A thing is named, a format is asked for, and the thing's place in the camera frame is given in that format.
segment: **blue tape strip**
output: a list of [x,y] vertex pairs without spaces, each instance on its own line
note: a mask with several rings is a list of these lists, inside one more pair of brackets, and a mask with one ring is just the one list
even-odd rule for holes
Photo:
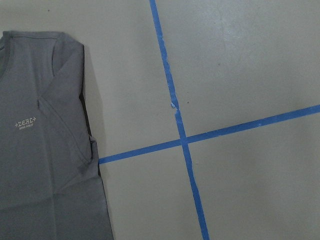
[[163,149],[169,149],[169,148],[177,147],[180,145],[181,145],[180,139],[168,141],[168,142],[164,142],[164,143],[160,143],[160,144],[156,144],[156,145],[152,145],[152,146],[147,146],[147,147],[139,148],[136,150],[127,151],[127,152],[119,153],[116,155],[100,158],[99,164],[110,163],[110,162],[117,161],[120,159],[131,158],[134,156],[148,154],[148,153],[156,152],[156,151],[163,150]]
[[195,180],[195,176],[193,173],[192,159],[191,159],[191,155],[190,155],[190,150],[189,150],[189,146],[188,146],[188,141],[187,141],[187,136],[186,136],[184,124],[183,124],[182,117],[181,117],[181,112],[180,112],[179,103],[178,103],[178,99],[177,99],[177,95],[176,95],[174,81],[173,81],[172,74],[170,71],[170,65],[168,62],[168,55],[167,55],[167,50],[165,47],[165,41],[163,39],[163,33],[162,33],[161,24],[160,24],[160,20],[159,20],[156,1],[155,0],[149,0],[149,1],[150,1],[152,16],[153,16],[153,22],[154,22],[154,27],[155,27],[155,31],[156,31],[156,36],[157,36],[159,47],[160,47],[161,58],[162,58],[162,63],[163,63],[164,72],[165,72],[165,76],[166,76],[166,81],[167,81],[167,84],[169,87],[171,106],[176,108],[175,120],[176,120],[176,125],[177,125],[179,136],[180,136],[181,146],[183,149],[185,164],[186,164],[186,168],[187,168],[187,172],[188,172],[188,176],[189,176],[189,180],[190,180],[191,190],[192,190],[194,204],[195,204],[195,208],[196,208],[196,212],[198,215],[198,220],[199,220],[199,224],[200,224],[200,228],[201,228],[202,238],[204,240],[209,240],[210,238],[209,238],[209,234],[208,234],[205,214],[204,214],[204,211],[202,208],[200,194],[199,194],[198,187],[197,187],[196,180]]
[[250,121],[250,122],[238,124],[235,126],[229,126],[229,127],[201,133],[201,134],[194,135],[194,136],[189,136],[187,138],[187,142],[194,143],[194,142],[198,142],[198,141],[202,141],[202,140],[206,140],[206,139],[212,139],[212,138],[216,138],[216,137],[223,136],[223,135],[234,134],[237,132],[241,132],[241,131],[245,131],[245,130],[249,130],[249,129],[254,129],[254,128],[258,128],[258,127],[262,127],[262,126],[266,126],[266,125],[270,125],[270,124],[275,124],[275,123],[283,122],[286,120],[296,119],[296,118],[300,118],[300,117],[304,117],[304,116],[312,115],[312,114],[317,114],[317,113],[320,113],[320,105],[306,107],[306,108],[296,110],[296,111],[290,111],[290,112],[286,112],[283,114],[279,114],[279,115],[270,116],[270,117],[266,117],[266,118],[255,120],[255,121]]

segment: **shirt logo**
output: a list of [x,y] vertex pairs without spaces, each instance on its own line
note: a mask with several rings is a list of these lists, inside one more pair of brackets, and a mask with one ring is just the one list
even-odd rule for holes
[[25,120],[22,121],[18,121],[15,126],[17,128],[19,128],[19,130],[21,129],[25,129],[25,128],[29,128],[32,127],[34,125],[34,123],[36,122],[36,118],[35,117],[29,117]]

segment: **concrete floor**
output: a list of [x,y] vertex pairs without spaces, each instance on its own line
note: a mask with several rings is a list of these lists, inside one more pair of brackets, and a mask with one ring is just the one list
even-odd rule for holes
[[[320,1],[156,3],[187,137],[320,104]],[[180,138],[149,1],[2,0],[0,30],[85,45],[101,159]],[[188,144],[211,240],[320,239],[319,122]],[[203,239],[179,144],[100,169],[115,240]]]

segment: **shirt sleeve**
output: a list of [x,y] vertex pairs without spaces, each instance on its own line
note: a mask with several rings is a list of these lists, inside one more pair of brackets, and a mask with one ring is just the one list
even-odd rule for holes
[[84,56],[84,45],[62,32],[52,50],[53,78],[38,98],[40,110],[61,133],[78,167],[92,160],[91,138],[79,98]]

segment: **gray t-shirt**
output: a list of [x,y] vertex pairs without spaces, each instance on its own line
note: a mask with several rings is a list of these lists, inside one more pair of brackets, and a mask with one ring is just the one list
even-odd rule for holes
[[113,240],[80,100],[84,45],[58,31],[0,39],[0,239]]

